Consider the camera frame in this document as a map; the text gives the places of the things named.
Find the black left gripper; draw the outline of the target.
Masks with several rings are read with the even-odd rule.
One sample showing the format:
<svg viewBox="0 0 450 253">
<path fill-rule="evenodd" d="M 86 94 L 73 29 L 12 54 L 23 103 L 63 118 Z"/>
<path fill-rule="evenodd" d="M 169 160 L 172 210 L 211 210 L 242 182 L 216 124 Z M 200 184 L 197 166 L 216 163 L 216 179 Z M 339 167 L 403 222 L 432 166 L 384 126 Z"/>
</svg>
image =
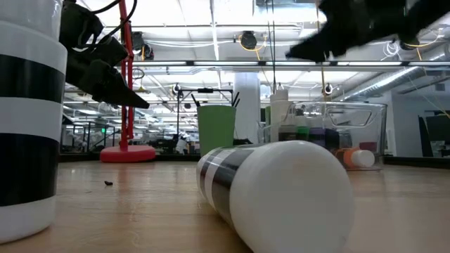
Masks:
<svg viewBox="0 0 450 253">
<path fill-rule="evenodd" d="M 65 81 L 92 93 L 98 102 L 148 109 L 150 104 L 127 86 L 115 68 L 127 56 L 126 48 L 114 37 L 102 39 L 94 49 L 71 49 Z"/>
</svg>

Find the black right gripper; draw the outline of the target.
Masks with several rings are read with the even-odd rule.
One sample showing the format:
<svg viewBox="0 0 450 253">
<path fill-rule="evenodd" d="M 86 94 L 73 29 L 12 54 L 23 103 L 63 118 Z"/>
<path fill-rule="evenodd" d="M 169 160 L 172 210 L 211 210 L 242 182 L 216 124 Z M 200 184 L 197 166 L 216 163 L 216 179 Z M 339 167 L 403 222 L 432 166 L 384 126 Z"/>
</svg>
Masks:
<svg viewBox="0 0 450 253">
<path fill-rule="evenodd" d="M 322 0 L 327 21 L 308 39 L 291 46 L 286 58 L 326 61 L 346 54 L 348 41 L 373 41 L 396 34 L 408 41 L 406 0 Z"/>
</svg>

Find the small dark purple paint bottle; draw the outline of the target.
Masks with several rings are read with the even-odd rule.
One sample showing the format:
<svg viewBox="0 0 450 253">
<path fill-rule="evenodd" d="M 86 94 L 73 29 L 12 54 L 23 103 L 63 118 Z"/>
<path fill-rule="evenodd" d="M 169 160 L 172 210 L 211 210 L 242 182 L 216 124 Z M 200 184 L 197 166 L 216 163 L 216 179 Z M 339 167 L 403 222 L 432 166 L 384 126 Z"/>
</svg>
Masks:
<svg viewBox="0 0 450 253">
<path fill-rule="evenodd" d="M 312 127 L 309 129 L 309 142 L 315 143 L 319 146 L 326 146 L 326 130 L 321 127 Z"/>
</svg>

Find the clear plastic bin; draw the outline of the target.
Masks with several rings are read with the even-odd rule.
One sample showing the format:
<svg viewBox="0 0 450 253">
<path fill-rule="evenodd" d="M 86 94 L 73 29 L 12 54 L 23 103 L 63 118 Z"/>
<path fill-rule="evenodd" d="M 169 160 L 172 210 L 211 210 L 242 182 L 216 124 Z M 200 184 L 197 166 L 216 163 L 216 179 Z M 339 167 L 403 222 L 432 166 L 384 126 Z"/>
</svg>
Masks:
<svg viewBox="0 0 450 253">
<path fill-rule="evenodd" d="M 340 134 L 339 149 L 359 148 L 360 142 L 376 142 L 378 150 L 376 153 L 372 152 L 375 156 L 375 164 L 367 169 L 348 170 L 376 171 L 383 163 L 385 152 L 386 112 L 387 106 L 384 104 L 307 101 L 291 104 L 281 125 L 334 129 Z M 258 141 L 260 143 L 271 142 L 270 124 L 259 128 Z M 339 150 L 323 148 L 334 156 L 335 152 Z"/>
</svg>

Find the small red-orange paint bottle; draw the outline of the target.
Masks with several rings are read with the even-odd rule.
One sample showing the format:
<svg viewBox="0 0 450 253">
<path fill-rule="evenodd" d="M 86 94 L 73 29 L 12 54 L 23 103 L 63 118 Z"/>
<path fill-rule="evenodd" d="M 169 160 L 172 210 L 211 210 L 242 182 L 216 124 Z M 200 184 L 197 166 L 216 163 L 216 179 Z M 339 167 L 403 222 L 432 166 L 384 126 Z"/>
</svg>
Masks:
<svg viewBox="0 0 450 253">
<path fill-rule="evenodd" d="M 375 156 L 369 150 L 342 148 L 335 152 L 336 158 L 346 170 L 362 170 L 375 164 Z"/>
</svg>

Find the red desk lamp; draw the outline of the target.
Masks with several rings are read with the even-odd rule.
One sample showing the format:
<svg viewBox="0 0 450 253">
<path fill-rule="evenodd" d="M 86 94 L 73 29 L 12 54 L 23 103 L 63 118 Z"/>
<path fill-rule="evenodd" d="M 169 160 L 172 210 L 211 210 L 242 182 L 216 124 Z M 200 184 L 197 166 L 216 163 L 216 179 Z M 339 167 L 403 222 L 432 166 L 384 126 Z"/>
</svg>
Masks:
<svg viewBox="0 0 450 253">
<path fill-rule="evenodd" d="M 132 17 L 137 5 L 127 12 L 126 0 L 119 0 L 120 10 L 120 32 L 121 41 L 127 50 L 128 56 L 121 62 L 121 74 L 126 81 L 128 89 L 133 87 L 133 61 L 131 25 L 129 19 Z M 100 153 L 100 161 L 111 163 L 145 162 L 155 158 L 155 150 L 148 145 L 129 145 L 129 140 L 134 138 L 134 108 L 122 106 L 121 111 L 121 139 L 118 146 L 105 148 Z"/>
</svg>

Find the person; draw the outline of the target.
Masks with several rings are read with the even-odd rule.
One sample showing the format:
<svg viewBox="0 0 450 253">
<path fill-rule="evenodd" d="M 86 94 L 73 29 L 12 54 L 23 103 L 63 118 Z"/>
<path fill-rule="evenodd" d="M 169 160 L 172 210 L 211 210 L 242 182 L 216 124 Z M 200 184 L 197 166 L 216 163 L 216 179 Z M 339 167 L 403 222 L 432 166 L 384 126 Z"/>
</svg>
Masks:
<svg viewBox="0 0 450 253">
<path fill-rule="evenodd" d="M 188 142 L 186 140 L 186 136 L 184 134 L 181 134 L 178 137 L 178 141 L 176 143 L 176 152 L 178 154 L 185 155 L 188 151 L 187 146 L 188 146 Z"/>
</svg>

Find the grey overhead rig bar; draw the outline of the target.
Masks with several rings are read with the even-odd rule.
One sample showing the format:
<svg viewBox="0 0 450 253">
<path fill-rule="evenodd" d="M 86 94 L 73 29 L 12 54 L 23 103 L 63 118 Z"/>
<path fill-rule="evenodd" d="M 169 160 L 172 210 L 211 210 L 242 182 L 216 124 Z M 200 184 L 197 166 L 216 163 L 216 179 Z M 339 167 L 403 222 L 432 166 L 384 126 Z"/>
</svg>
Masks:
<svg viewBox="0 0 450 253">
<path fill-rule="evenodd" d="M 450 61 L 230 61 L 230 60 L 185 60 L 185 61 L 136 61 L 139 67 L 450 67 Z"/>
</svg>

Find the white round column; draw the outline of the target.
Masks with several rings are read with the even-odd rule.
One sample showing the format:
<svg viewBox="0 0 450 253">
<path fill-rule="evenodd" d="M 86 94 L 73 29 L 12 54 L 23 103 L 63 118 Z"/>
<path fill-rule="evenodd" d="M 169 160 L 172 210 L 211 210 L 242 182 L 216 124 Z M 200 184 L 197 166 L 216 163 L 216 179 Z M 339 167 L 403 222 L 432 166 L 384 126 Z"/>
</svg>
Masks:
<svg viewBox="0 0 450 253">
<path fill-rule="evenodd" d="M 260 121 L 260 80 L 257 72 L 236 72 L 233 91 L 240 99 L 236 108 L 235 136 L 258 142 Z"/>
</svg>

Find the green plastic cup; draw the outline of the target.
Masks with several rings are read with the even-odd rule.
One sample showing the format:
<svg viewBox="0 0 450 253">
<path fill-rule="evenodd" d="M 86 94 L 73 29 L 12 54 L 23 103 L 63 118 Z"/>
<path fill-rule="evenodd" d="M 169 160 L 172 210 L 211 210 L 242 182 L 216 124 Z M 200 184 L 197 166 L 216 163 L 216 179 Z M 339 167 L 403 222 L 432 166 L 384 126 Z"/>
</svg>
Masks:
<svg viewBox="0 0 450 253">
<path fill-rule="evenodd" d="M 200 155 L 233 145 L 236 109 L 230 105 L 205 105 L 197 108 Z"/>
</svg>

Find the black monitor screen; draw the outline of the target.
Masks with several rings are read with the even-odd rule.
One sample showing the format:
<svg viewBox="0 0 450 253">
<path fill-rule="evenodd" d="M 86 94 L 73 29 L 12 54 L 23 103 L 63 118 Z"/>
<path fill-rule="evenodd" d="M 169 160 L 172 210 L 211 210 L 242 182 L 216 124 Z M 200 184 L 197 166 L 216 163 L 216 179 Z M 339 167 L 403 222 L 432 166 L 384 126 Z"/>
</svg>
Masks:
<svg viewBox="0 0 450 253">
<path fill-rule="evenodd" d="M 419 117 L 423 157 L 450 157 L 450 119 L 446 115 Z"/>
</svg>

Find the silver air duct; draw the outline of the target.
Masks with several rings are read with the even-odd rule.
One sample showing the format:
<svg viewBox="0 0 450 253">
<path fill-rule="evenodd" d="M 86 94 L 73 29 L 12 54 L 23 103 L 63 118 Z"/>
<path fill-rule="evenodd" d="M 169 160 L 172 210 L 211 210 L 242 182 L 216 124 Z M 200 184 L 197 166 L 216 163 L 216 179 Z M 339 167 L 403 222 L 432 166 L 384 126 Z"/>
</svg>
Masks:
<svg viewBox="0 0 450 253">
<path fill-rule="evenodd" d="M 426 67 L 406 67 L 396 72 L 382 74 L 371 79 L 355 89 L 349 91 L 345 95 L 334 98 L 336 101 L 356 100 L 357 98 L 370 97 L 385 91 L 389 91 L 406 82 L 413 81 L 424 77 L 431 76 L 433 73 L 439 75 L 440 72 L 448 72 L 450 74 L 450 65 L 434 65 Z"/>
</svg>

